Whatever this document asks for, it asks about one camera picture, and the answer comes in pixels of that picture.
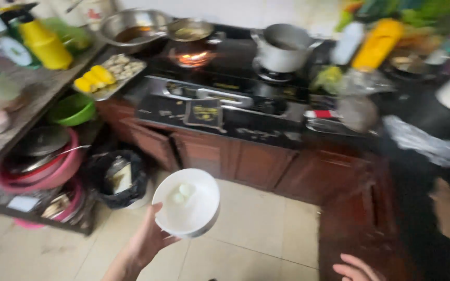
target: stove burner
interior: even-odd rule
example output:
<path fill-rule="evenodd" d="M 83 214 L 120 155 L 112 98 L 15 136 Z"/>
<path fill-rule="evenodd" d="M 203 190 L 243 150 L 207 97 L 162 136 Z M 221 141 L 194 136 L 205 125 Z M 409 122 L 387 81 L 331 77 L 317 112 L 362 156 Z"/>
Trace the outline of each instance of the stove burner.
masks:
<path fill-rule="evenodd" d="M 259 58 L 253 59 L 253 70 L 264 80 L 272 82 L 287 82 L 289 80 L 292 80 L 294 77 L 293 73 L 278 73 L 269 71 L 259 64 Z"/>
<path fill-rule="evenodd" d="M 193 68 L 207 65 L 215 58 L 215 53 L 208 50 L 199 54 L 176 54 L 175 48 L 172 48 L 170 49 L 169 56 L 178 66 Z"/>

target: cabinet door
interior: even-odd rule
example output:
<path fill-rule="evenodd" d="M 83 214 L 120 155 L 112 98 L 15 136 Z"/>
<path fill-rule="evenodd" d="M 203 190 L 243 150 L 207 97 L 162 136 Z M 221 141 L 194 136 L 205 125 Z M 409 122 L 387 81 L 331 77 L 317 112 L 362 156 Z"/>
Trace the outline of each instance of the cabinet door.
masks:
<path fill-rule="evenodd" d="M 207 171 L 216 178 L 225 177 L 228 140 L 203 133 L 173 133 L 184 168 Z"/>
<path fill-rule="evenodd" d="M 134 107 L 119 103 L 115 99 L 109 99 L 97 101 L 95 105 L 100 116 L 110 125 L 110 128 L 116 133 L 118 139 L 125 143 L 133 144 L 134 140 L 131 132 L 125 124 L 121 123 L 121 120 L 132 118 L 134 116 Z"/>
<path fill-rule="evenodd" d="M 356 189 L 359 158 L 322 150 L 302 150 L 291 163 L 276 188 L 276 193 L 310 204 L 323 206 L 338 194 Z"/>
<path fill-rule="evenodd" d="M 265 144 L 232 142 L 231 159 L 228 162 L 232 180 L 264 190 L 272 190 L 276 186 L 297 153 Z"/>
<path fill-rule="evenodd" d="M 121 123 L 129 128 L 138 147 L 154 157 L 161 168 L 167 171 L 179 169 L 168 137 L 138 125 L 134 118 L 123 119 Z"/>

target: white tile floor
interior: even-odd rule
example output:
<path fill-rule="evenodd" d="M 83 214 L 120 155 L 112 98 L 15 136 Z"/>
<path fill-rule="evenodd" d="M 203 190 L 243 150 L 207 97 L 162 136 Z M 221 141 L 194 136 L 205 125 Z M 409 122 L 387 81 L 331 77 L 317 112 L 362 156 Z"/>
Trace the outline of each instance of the white tile floor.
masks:
<path fill-rule="evenodd" d="M 159 173 L 161 182 L 167 173 Z M 203 237 L 162 250 L 138 280 L 316 281 L 317 207 L 219 181 L 222 209 Z M 146 208 L 97 205 L 85 238 L 55 228 L 28 231 L 0 215 L 0 281 L 100 280 Z"/>

